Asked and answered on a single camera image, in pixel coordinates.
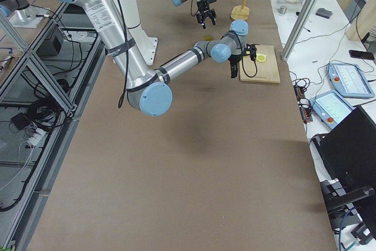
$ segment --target black monitor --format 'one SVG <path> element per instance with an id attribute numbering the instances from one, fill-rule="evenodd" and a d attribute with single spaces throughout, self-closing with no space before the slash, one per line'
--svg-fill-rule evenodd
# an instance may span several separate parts
<path id="1" fill-rule="evenodd" d="M 364 186 L 376 190 L 376 124 L 361 106 L 320 141 L 320 155 L 347 193 Z M 376 238 L 376 196 L 353 204 Z"/>

